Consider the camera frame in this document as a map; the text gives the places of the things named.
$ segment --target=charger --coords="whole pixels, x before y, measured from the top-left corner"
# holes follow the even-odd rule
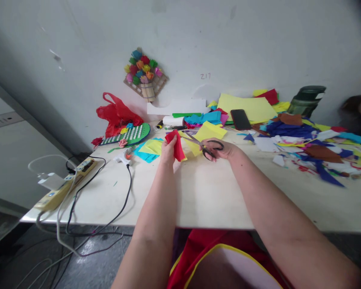
[[[51,191],[58,190],[65,183],[65,180],[55,173],[42,173],[38,175],[38,178],[41,179],[38,184],[46,187]]]

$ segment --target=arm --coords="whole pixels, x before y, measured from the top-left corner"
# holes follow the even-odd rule
[[[165,288],[171,269],[176,222],[174,144],[162,145],[154,182],[139,214],[130,245],[124,255],[115,288]]]
[[[241,188],[255,229],[283,274],[296,288],[360,288],[361,271],[233,144],[222,152]]]

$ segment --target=scissors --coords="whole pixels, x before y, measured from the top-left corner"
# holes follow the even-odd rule
[[[203,152],[203,155],[205,156],[205,158],[207,158],[209,161],[213,161],[213,159],[216,159],[215,155],[214,155],[212,152],[210,152],[209,150],[207,150],[206,147],[205,147],[205,145],[204,145],[202,142],[200,142],[199,140],[197,140],[197,139],[196,139],[195,137],[193,137],[191,134],[189,134],[189,133],[187,133],[187,132],[184,132],[184,133],[187,134],[187,135],[190,137],[190,138],[187,138],[187,137],[184,137],[184,136],[183,136],[184,139],[187,139],[187,140],[189,140],[189,141],[191,141],[191,142],[193,142],[193,143],[196,143],[197,145],[200,145],[200,146],[201,146],[202,152]],[[221,147],[213,148],[213,149],[215,149],[216,151],[222,151],[223,148],[224,148],[223,143],[221,143],[221,142],[219,142],[219,141],[217,141],[217,140],[208,140],[207,142],[215,142],[215,143],[219,144]]]

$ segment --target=paper flower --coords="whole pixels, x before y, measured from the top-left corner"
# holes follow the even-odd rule
[[[141,78],[141,77],[143,76],[143,74],[144,74],[143,70],[139,70],[139,71],[135,74],[135,76],[136,76],[137,78]]]
[[[135,64],[136,64],[135,58],[131,57],[131,58],[130,58],[130,63],[131,63],[132,65],[135,65]]]
[[[143,71],[144,72],[148,72],[148,71],[150,71],[150,69],[151,69],[151,67],[149,66],[149,65],[145,65],[145,66],[143,66]]]
[[[134,76],[134,79],[132,80],[132,83],[135,84],[135,85],[138,85],[140,84],[140,79],[136,76]]]
[[[150,60],[150,66],[152,67],[152,69],[154,69],[154,68],[156,68],[158,66],[158,63],[155,60],[151,59]]]
[[[130,66],[130,73],[135,75],[138,72],[138,68],[135,65]]]
[[[161,77],[161,76],[162,76],[162,70],[159,69],[159,68],[155,68],[155,74],[156,74],[157,76]]]
[[[130,66],[128,64],[124,67],[124,71],[130,73]]]
[[[127,145],[127,141],[124,138],[122,138],[119,142],[119,147],[124,148],[125,145]]]
[[[154,74],[153,74],[152,72],[149,72],[149,71],[146,72],[146,76],[147,76],[147,78],[150,79],[150,80],[154,78]]]
[[[131,55],[133,56],[133,58],[135,58],[136,60],[139,60],[142,57],[142,53],[138,50],[135,50],[131,53]]]
[[[137,63],[136,63],[136,66],[139,68],[139,69],[142,69],[143,66],[144,66],[144,63],[142,60],[139,60]]]
[[[102,141],[103,141],[103,137],[101,137],[101,138],[94,138],[93,141],[91,141],[91,143],[92,143],[94,146],[98,146],[99,144],[101,144]]]
[[[141,78],[140,78],[140,82],[142,82],[142,83],[148,83],[148,78],[147,78],[147,76],[142,76]]]
[[[140,60],[142,60],[144,64],[147,64],[147,65],[150,64],[150,60],[149,60],[148,57],[145,56],[145,55],[143,55]]]
[[[128,82],[132,82],[132,80],[133,80],[134,78],[133,78],[133,76],[132,76],[132,74],[127,74],[127,81]]]

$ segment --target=white table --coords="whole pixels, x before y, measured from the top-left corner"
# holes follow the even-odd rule
[[[165,136],[166,130],[151,133],[150,138]],[[308,172],[301,172],[290,161],[283,168],[272,162],[276,153],[259,152],[257,146],[229,131],[224,139],[238,145],[251,160],[324,232],[361,232],[361,180],[336,177],[341,188]],[[175,161],[178,191],[177,225],[184,228],[254,229],[239,186],[226,160],[212,163],[202,155],[194,157],[182,140],[187,161]],[[100,146],[92,155],[103,157],[107,165],[82,190],[75,207],[72,224],[105,225],[121,210],[130,177],[122,163],[112,159],[122,150],[115,144]],[[151,164],[133,157],[130,166],[133,184],[127,206],[113,225],[134,226],[151,187],[160,157]],[[66,223],[72,197],[65,204],[61,222]],[[39,211],[31,209],[22,222],[35,222]],[[56,223],[56,212],[42,217],[45,223]]]

